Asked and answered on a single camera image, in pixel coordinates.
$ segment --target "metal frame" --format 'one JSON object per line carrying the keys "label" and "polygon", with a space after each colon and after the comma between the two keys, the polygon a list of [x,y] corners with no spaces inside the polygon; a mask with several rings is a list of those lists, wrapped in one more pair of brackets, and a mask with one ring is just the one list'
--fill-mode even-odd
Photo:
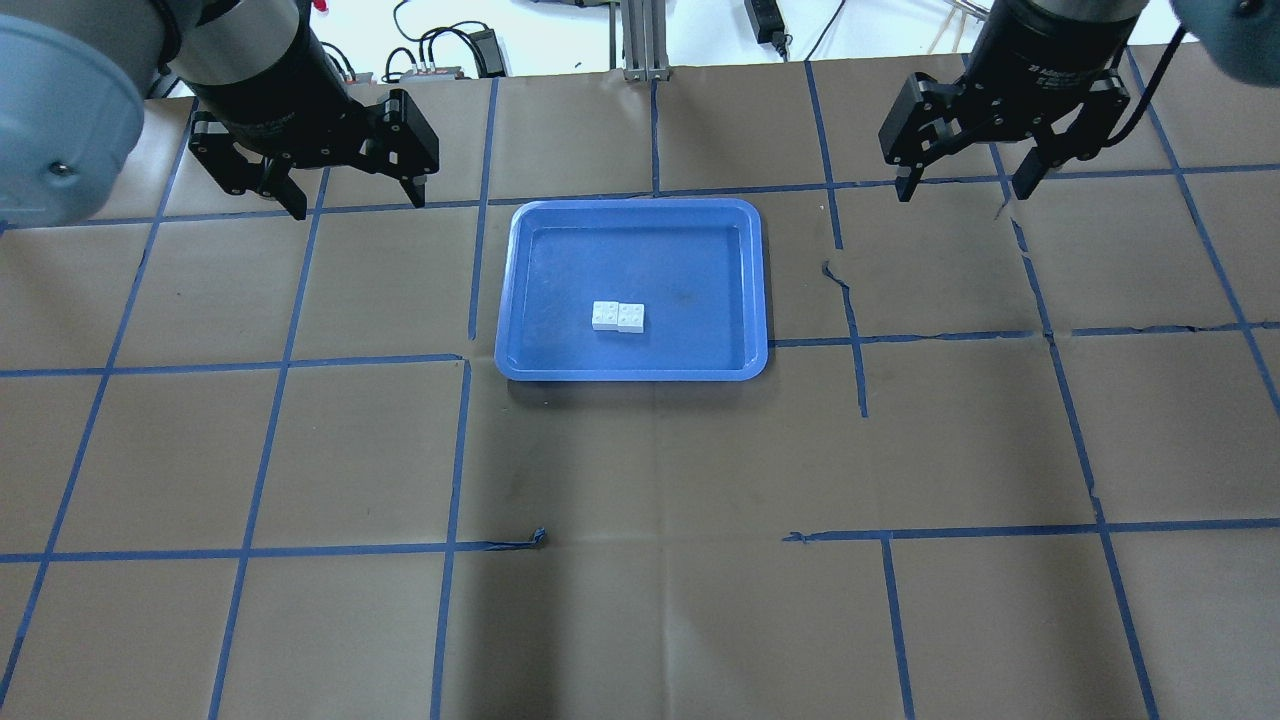
{"label": "metal frame", "polygon": [[622,0],[622,76],[628,81],[667,79],[667,0]]}

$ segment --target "white lego brick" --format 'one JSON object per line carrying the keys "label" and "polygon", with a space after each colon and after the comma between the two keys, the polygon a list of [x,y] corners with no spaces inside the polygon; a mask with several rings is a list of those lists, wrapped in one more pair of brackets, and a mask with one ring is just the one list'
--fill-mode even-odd
{"label": "white lego brick", "polygon": [[618,329],[618,304],[607,300],[596,300],[591,304],[591,329],[616,331]]}
{"label": "white lego brick", "polygon": [[644,305],[639,302],[618,304],[618,332],[620,333],[644,332]]}

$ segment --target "plastic tray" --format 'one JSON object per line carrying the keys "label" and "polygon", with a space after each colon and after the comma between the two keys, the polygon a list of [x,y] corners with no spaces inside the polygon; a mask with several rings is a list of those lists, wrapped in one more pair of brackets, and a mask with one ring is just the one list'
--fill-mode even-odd
{"label": "plastic tray", "polygon": [[[591,329],[643,302],[644,333]],[[746,380],[769,357],[760,214],[741,200],[561,200],[516,211],[494,361],[515,380]]]}

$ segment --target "gray robot arm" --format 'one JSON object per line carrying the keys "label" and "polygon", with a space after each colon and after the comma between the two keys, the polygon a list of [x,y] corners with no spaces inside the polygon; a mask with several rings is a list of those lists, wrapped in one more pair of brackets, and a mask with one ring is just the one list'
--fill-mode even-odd
{"label": "gray robot arm", "polygon": [[[1112,133],[1130,95],[1116,65],[1146,5],[1147,0],[995,0],[968,70],[946,83],[914,73],[881,127],[884,161],[899,168],[899,200],[911,199],[931,164],[975,142],[1036,141],[1012,177],[1014,193],[1027,199],[1068,160],[1093,159],[1124,140],[1124,131]],[[1174,0],[1174,5],[1184,28],[1201,37],[1228,74],[1280,85],[1280,3]],[[1071,113],[1076,115],[1070,128],[1056,131],[1053,123]]]}
{"label": "gray robot arm", "polygon": [[[351,165],[425,202],[439,140],[402,90],[352,100],[310,29],[307,0],[0,0],[0,220],[97,211],[142,131],[159,65],[201,102],[188,147],[223,191],[294,218],[293,168]],[[241,152],[253,154],[251,160]]]}

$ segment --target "white wall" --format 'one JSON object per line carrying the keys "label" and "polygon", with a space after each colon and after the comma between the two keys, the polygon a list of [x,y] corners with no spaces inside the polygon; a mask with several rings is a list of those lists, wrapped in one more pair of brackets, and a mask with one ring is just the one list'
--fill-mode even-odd
{"label": "white wall", "polygon": [[[803,58],[840,0],[778,0],[792,58]],[[408,45],[392,24],[393,0],[329,0],[326,14],[311,26],[321,40],[342,47],[358,72],[381,76],[387,54]],[[847,0],[840,19],[814,55],[878,58],[923,54],[946,20],[945,0]],[[511,74],[596,72],[609,67],[608,10],[531,0],[412,0],[401,9],[410,35],[458,20],[484,20],[498,31]],[[1176,27],[1169,0],[1152,0],[1134,32],[1134,44],[1167,42]],[[955,44],[959,15],[938,42],[938,53]],[[667,46],[672,65],[777,63],[777,53],[751,37],[742,0],[667,0]],[[959,49],[972,49],[973,22]],[[436,42],[436,61],[457,64],[474,74],[470,54],[453,38]],[[403,55],[398,67],[406,65]]]}

